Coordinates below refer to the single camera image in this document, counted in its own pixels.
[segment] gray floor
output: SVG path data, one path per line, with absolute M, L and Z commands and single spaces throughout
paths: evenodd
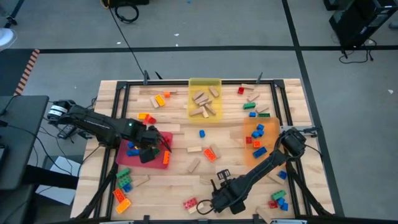
M 190 2 L 153 0 L 148 6 L 139 6 L 141 15 L 135 24 L 119 24 L 132 47 L 292 45 L 280 0 Z M 336 45 L 328 25 L 332 12 L 325 10 L 321 0 L 289 0 L 289 5 L 300 45 Z M 14 48 L 126 46 L 111 15 L 97 0 L 25 0 L 17 20 L 20 25 L 14 29 L 19 38 Z M 398 14 L 393 20 L 398 21 Z M 387 23 L 372 38 L 379 45 L 398 45 L 398 31 L 389 30 Z M 136 55 L 153 77 L 157 71 L 164 78 L 254 78 L 260 72 L 264 72 L 263 78 L 301 78 L 295 52 L 290 51 Z M 304 52 L 303 56 L 345 214 L 398 220 L 394 210 L 398 181 L 393 164 L 398 158 L 398 51 L 373 51 L 375 61 L 351 65 L 338 62 L 339 52 Z M 350 57 L 363 58 L 364 52 Z M 48 95 L 51 100 L 70 98 L 88 105 L 100 80 L 141 77 L 129 53 L 41 54 L 24 94 Z M 45 127 L 56 133 L 52 127 Z M 61 147 L 69 155 L 82 155 L 85 142 L 75 140 L 75 144 L 61 141 Z M 61 155 L 53 139 L 45 138 L 45 143 L 51 155 Z M 54 218 L 46 215 L 46 209 L 53 210 L 41 210 L 39 220 Z

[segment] yellow lego brick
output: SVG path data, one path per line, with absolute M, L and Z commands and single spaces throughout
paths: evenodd
M 138 113 L 138 119 L 145 119 L 149 113 Z
M 164 101 L 163 97 L 160 95 L 155 96 L 156 102 L 159 104 L 159 106 L 164 106 L 166 102 Z
M 116 211 L 118 214 L 122 214 L 130 205 L 130 200 L 126 198 L 116 207 Z

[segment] yellow bin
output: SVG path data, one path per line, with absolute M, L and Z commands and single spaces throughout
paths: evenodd
M 214 86 L 217 90 L 219 96 L 214 97 L 210 90 L 209 86 Z M 208 111 L 209 117 L 204 118 L 202 114 L 197 114 L 195 116 L 189 116 L 189 111 L 195 110 L 199 108 L 199 106 L 194 102 L 192 96 L 198 91 L 203 90 L 208 96 L 209 99 L 212 99 L 210 106 L 213 110 L 216 111 L 216 115 L 211 114 Z M 188 108 L 187 108 L 187 116 L 189 120 L 193 123 L 217 123 L 223 117 L 223 94 L 221 92 L 221 79 L 219 78 L 190 78 L 189 79 L 189 88 L 188 88 Z

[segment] pink tray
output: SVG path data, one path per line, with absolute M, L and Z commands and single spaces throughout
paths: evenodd
M 168 139 L 168 144 L 170 148 L 172 147 L 173 143 L 173 134 L 169 132 L 160 132 L 161 135 L 165 139 Z M 159 147 L 159 155 L 153 161 L 147 163 L 141 163 L 139 160 L 139 156 L 128 156 L 126 154 L 129 147 L 127 146 L 129 141 L 123 140 L 119 146 L 118 156 L 116 158 L 116 163 L 119 165 L 131 166 L 131 167 L 147 167 L 147 168 L 155 168 L 155 169 L 167 169 L 168 164 L 163 164 L 164 152 L 167 150 L 166 147 L 162 144 Z

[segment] wooden table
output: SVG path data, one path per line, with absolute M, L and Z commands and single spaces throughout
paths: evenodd
M 284 82 L 294 125 L 312 125 L 300 80 L 285 79 Z M 111 115 L 116 83 L 117 81 L 101 82 L 95 106 L 97 113 Z M 177 94 L 167 99 L 167 104 L 164 107 L 154 109 L 149 97 L 162 94 L 163 90 L 170 88 L 176 88 L 178 91 Z M 229 169 L 232 175 L 245 174 L 249 170 L 243 164 L 242 157 L 244 144 L 243 118 L 248 116 L 248 111 L 244 111 L 242 105 L 246 103 L 248 93 L 246 92 L 243 96 L 238 95 L 236 94 L 237 89 L 237 85 L 223 85 L 223 119 L 220 123 L 192 124 L 189 122 L 186 112 L 188 86 L 131 87 L 126 117 L 136 119 L 138 113 L 150 113 L 157 119 L 155 126 L 159 131 L 169 131 L 174 134 L 173 153 L 170 158 L 169 169 L 167 170 L 132 168 L 131 177 L 133 180 L 142 175 L 149 175 L 150 181 L 134 188 L 133 191 L 126 195 L 132 202 L 132 205 L 121 215 L 118 215 L 113 210 L 113 220 L 142 220 L 144 215 L 150 215 L 151 220 L 188 220 L 196 218 L 250 219 L 255 213 L 257 206 L 266 209 L 272 218 L 294 217 L 287 182 L 285 185 L 279 185 L 268 177 L 264 177 L 253 186 L 248 198 L 244 202 L 246 210 L 237 215 L 232 215 L 230 210 L 226 209 L 220 214 L 212 212 L 203 217 L 198 213 L 190 215 L 183 209 L 182 202 L 192 196 L 198 197 L 199 200 L 211 199 L 212 187 L 210 184 L 201 183 L 201 178 L 217 179 L 216 172 L 223 169 Z M 275 116 L 270 86 L 259 85 L 256 88 L 256 92 L 261 94 L 256 102 L 269 105 L 270 108 L 267 112 L 271 116 Z M 279 91 L 277 94 L 281 107 L 280 110 L 283 111 L 282 97 Z M 123 95 L 124 93 L 122 92 L 119 99 L 117 117 L 120 117 L 121 114 Z M 286 125 L 284 113 L 282 113 L 282 119 Z M 206 131 L 204 139 L 199 137 L 198 131 L 200 129 Z M 214 163 L 209 162 L 200 152 L 187 153 L 187 147 L 209 146 L 211 143 L 216 143 L 222 154 L 222 157 L 214 161 Z M 317 148 L 317 141 L 314 138 L 308 138 L 307 144 Z M 98 142 L 96 140 L 89 140 L 85 157 L 97 145 Z M 71 217 L 77 216 L 97 191 L 103 156 L 104 148 L 99 148 L 83 164 Z M 113 157 L 114 154 L 111 155 L 109 161 L 113 161 Z M 187 172 L 187 167 L 196 157 L 199 157 L 201 162 L 195 171 L 190 174 Z M 308 188 L 324 208 L 333 213 L 333 204 L 320 156 L 317 152 L 308 149 L 302 156 L 302 165 Z M 282 189 L 287 192 L 285 199 L 289 203 L 289 211 L 284 212 L 279 208 L 268 209 L 267 202 L 270 200 L 271 194 Z M 105 215 L 108 192 L 109 190 L 105 192 L 105 196 L 103 197 L 101 216 Z M 300 211 L 304 211 L 301 192 L 297 190 L 297 194 Z M 113 206 L 116 207 L 117 204 L 118 202 L 115 199 Z

